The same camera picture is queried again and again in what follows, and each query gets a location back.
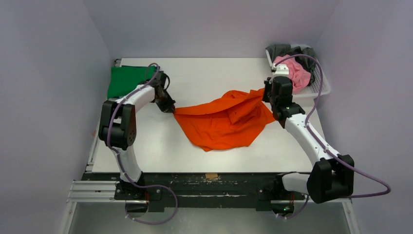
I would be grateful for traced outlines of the orange t shirt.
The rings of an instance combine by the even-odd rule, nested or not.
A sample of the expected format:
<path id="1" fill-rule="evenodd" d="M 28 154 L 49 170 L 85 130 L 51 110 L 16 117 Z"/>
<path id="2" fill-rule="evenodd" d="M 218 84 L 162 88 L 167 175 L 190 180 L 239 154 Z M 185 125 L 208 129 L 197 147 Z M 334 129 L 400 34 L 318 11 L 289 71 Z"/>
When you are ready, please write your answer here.
<path id="1" fill-rule="evenodd" d="M 263 89 L 230 90 L 209 103 L 177 108 L 174 117 L 189 141 L 206 152 L 248 147 L 275 121 L 263 95 Z"/>

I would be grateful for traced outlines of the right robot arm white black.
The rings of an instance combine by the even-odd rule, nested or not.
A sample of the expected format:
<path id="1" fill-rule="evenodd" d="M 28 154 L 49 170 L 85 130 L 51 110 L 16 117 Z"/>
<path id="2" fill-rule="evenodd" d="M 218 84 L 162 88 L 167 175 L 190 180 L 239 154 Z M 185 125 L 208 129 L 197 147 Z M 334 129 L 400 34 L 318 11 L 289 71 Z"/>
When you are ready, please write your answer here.
<path id="1" fill-rule="evenodd" d="M 268 77 L 264 81 L 263 102 L 270 103 L 274 119 L 298 142 L 312 164 L 308 174 L 293 172 L 274 184 L 274 194 L 286 198 L 292 192 L 309 195 L 317 203 L 349 197 L 354 190 L 354 160 L 341 155 L 313 128 L 301 106 L 292 101 L 292 81 L 288 77 Z"/>

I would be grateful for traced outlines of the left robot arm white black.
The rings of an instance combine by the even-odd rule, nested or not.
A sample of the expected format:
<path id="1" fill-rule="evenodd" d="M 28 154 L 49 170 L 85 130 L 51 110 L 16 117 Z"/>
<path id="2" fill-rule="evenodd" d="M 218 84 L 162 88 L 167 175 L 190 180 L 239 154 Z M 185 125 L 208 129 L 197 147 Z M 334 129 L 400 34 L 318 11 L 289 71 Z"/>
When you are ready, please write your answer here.
<path id="1" fill-rule="evenodd" d="M 167 92 L 169 82 L 167 74 L 156 71 L 126 96 L 102 104 L 98 138 L 114 154 L 120 179 L 129 183 L 126 193 L 132 199 L 142 198 L 147 188 L 139 182 L 142 170 L 133 149 L 137 136 L 136 113 L 148 103 L 155 103 L 162 113 L 174 113 L 175 101 Z"/>

